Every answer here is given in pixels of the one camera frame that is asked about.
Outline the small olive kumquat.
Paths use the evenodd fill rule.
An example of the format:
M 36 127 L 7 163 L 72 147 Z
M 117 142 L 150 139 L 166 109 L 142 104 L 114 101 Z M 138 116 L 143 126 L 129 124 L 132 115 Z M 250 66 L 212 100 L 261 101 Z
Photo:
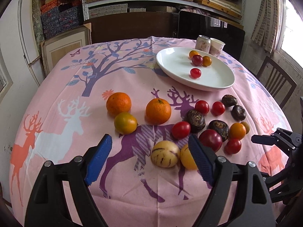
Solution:
M 246 134 L 249 133 L 249 131 L 250 131 L 249 124 L 247 122 L 245 122 L 245 121 L 242 121 L 241 124 L 245 127 Z

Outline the small orange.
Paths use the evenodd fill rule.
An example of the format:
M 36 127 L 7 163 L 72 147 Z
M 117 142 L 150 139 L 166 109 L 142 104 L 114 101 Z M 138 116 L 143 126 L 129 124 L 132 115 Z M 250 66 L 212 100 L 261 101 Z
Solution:
M 243 124 L 234 123 L 230 126 L 229 138 L 242 140 L 245 137 L 246 133 L 247 131 Z
M 195 50 L 192 50 L 192 51 L 189 52 L 189 58 L 190 59 L 192 59 L 192 57 L 195 56 L 195 55 L 199 55 L 199 53 Z

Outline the red tomato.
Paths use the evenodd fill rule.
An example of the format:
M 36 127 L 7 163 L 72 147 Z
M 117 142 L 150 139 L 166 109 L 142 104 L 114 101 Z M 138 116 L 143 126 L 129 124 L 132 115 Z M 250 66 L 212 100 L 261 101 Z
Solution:
M 220 116 L 226 111 L 225 105 L 220 101 L 215 101 L 212 105 L 211 112 L 213 116 Z
M 192 68 L 190 70 L 190 75 L 193 79 L 198 79 L 201 77 L 201 70 L 198 68 Z
M 181 121 L 174 124 L 171 130 L 172 136 L 177 140 L 186 138 L 190 134 L 190 132 L 191 126 L 186 121 Z
M 209 104 L 204 100 L 199 100 L 196 102 L 194 109 L 202 115 L 206 115 L 209 112 Z
M 241 147 L 241 141 L 239 139 L 233 138 L 227 142 L 226 146 L 224 147 L 224 151 L 229 155 L 237 154 L 241 150 Z

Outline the dark red plum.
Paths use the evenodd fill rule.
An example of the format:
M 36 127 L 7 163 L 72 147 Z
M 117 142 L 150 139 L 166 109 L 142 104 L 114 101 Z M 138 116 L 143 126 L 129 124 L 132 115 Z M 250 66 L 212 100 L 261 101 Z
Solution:
M 193 55 L 191 60 L 195 66 L 201 66 L 203 64 L 203 57 L 200 56 L 199 54 Z
M 218 152 L 222 146 L 222 137 L 215 130 L 207 129 L 203 131 L 199 136 L 200 142 L 211 148 L 214 152 Z

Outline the yellow smooth fruit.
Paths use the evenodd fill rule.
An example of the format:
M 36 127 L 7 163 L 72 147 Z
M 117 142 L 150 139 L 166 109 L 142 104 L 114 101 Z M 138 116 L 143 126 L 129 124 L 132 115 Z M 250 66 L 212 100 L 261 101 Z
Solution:
M 194 158 L 189 150 L 188 144 L 184 145 L 180 151 L 180 160 L 187 170 L 198 170 Z

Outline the striped pepino melon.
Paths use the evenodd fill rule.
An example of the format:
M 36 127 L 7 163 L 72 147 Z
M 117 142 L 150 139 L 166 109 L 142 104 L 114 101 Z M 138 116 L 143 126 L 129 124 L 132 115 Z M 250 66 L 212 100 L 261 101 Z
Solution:
M 161 168 L 174 167 L 180 158 L 180 149 L 171 141 L 163 140 L 156 143 L 151 151 L 151 161 Z

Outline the large orange front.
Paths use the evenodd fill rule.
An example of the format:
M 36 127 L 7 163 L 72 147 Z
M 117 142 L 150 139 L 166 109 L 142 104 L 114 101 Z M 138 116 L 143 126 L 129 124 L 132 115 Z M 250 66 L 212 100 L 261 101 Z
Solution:
M 209 67 L 211 64 L 212 64 L 212 59 L 209 56 L 204 56 L 202 65 L 204 67 Z

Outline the dark red plum front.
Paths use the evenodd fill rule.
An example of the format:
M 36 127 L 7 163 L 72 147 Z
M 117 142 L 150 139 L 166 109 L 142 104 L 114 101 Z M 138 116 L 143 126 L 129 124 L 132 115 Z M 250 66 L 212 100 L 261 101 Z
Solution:
M 195 66 L 201 66 L 203 64 L 203 57 L 200 56 L 199 54 L 193 55 L 191 60 Z

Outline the orange tangerine with stem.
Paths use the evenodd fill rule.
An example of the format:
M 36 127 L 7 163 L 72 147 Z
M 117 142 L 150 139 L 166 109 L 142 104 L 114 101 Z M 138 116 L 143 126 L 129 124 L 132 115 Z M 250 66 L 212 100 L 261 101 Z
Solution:
M 153 125 L 167 122 L 171 117 L 171 113 L 172 109 L 170 104 L 161 98 L 152 99 L 145 109 L 146 120 Z

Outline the yellow-green small citrus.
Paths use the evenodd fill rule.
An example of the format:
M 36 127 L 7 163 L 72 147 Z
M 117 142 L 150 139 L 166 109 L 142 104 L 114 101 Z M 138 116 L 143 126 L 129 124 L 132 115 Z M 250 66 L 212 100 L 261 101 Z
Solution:
M 118 133 L 128 135 L 137 129 L 137 119 L 128 112 L 118 114 L 114 119 L 114 126 Z

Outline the dark wooden chair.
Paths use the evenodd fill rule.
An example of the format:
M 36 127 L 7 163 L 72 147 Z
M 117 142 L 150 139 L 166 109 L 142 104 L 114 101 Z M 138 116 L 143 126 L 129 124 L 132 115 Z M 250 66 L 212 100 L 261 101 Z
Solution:
M 259 71 L 257 72 L 256 78 L 258 80 L 260 80 L 267 65 L 271 65 L 272 69 L 268 78 L 266 79 L 265 88 L 270 93 L 270 95 L 272 95 L 272 97 L 276 97 L 278 92 L 286 83 L 290 85 L 289 91 L 286 93 L 285 97 L 279 104 L 280 108 L 282 109 L 296 89 L 297 83 L 279 64 L 277 64 L 268 56 L 265 57 Z

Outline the pink deer print tablecloth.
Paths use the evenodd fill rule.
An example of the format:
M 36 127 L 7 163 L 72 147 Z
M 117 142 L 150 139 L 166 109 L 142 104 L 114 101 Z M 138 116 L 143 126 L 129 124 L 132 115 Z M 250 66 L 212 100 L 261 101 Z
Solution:
M 109 158 L 98 179 L 90 186 L 100 213 L 109 226 L 191 226 L 209 194 L 197 171 L 177 165 L 154 166 L 154 144 L 170 138 L 196 102 L 212 105 L 224 95 L 237 98 L 246 110 L 250 131 L 241 151 L 229 157 L 234 163 L 254 161 L 259 170 L 276 174 L 287 156 L 275 146 L 256 145 L 254 134 L 271 134 L 290 125 L 268 91 L 237 60 L 226 52 L 220 59 L 234 72 L 232 87 L 204 92 L 182 85 L 158 66 L 157 53 L 168 47 L 192 49 L 193 40 L 149 37 L 119 40 L 78 48 L 66 54 L 38 88 L 19 127 L 10 169 L 14 215 L 24 222 L 34 182 L 45 161 L 66 163 L 98 144 L 105 134 L 112 137 Z M 131 98 L 138 122 L 128 135 L 118 133 L 108 114 L 106 101 L 114 93 Z M 147 122 L 145 109 L 154 98 L 166 100 L 170 119 L 159 125 Z

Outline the pink paper cup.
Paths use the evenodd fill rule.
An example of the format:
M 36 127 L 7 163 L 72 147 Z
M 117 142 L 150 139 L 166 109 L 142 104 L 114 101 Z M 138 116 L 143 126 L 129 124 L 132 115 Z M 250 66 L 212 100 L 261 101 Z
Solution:
M 218 39 L 211 38 L 211 47 L 209 50 L 209 54 L 212 56 L 219 58 L 224 46 L 226 44 Z

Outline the checkered curtain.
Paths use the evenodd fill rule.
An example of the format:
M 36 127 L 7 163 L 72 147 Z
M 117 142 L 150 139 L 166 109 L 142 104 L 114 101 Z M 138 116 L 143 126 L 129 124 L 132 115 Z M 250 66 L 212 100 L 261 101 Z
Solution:
M 251 40 L 269 54 L 277 48 L 282 23 L 282 0 L 261 0 Z

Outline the pink beverage can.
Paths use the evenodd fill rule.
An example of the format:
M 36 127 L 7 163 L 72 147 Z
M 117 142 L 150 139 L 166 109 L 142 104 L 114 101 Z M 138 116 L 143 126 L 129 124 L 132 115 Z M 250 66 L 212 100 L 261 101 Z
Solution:
M 199 35 L 196 40 L 195 49 L 209 53 L 211 48 L 211 39 L 204 35 Z

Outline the white oval plate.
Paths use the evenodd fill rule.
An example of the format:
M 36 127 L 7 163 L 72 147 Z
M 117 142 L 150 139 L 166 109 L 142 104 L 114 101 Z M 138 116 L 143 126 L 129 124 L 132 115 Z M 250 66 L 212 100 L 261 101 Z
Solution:
M 220 59 L 202 51 L 193 61 L 193 49 L 171 47 L 160 50 L 156 55 L 158 66 L 175 81 L 202 91 L 219 91 L 235 83 L 232 70 Z

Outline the black monitor screen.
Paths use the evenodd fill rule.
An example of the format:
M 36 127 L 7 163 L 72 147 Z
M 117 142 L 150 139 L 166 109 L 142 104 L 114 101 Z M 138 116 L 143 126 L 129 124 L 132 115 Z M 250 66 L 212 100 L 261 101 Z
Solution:
M 239 60 L 245 37 L 245 31 L 210 16 L 180 11 L 178 22 L 178 38 L 196 40 L 203 35 L 224 42 L 224 52 Z

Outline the framed picture leaning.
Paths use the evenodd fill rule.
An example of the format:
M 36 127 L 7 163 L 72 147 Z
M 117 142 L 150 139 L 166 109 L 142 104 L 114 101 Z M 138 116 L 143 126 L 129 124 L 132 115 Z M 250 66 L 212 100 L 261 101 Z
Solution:
M 46 76 L 66 54 L 91 44 L 91 28 L 91 23 L 87 23 L 41 43 L 42 60 Z

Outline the dark wooden cabinet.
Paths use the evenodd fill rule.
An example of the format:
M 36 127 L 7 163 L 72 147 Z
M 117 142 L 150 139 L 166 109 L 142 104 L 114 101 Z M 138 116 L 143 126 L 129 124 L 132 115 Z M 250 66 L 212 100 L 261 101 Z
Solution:
M 130 12 L 95 17 L 91 24 L 91 42 L 103 43 L 134 38 L 175 38 L 179 14 L 170 12 Z

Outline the blue patterned storage boxes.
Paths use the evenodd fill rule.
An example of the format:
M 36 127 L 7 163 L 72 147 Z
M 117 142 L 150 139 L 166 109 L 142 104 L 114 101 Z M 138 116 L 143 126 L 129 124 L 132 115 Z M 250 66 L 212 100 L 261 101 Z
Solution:
M 81 0 L 52 0 L 41 7 L 45 39 L 83 24 Z

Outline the white board leaning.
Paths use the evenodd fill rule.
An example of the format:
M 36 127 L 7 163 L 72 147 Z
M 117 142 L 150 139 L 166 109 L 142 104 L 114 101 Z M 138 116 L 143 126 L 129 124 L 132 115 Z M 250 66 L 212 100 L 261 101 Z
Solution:
M 45 40 L 40 0 L 19 0 L 17 21 L 23 58 L 37 85 L 45 79 L 41 43 Z

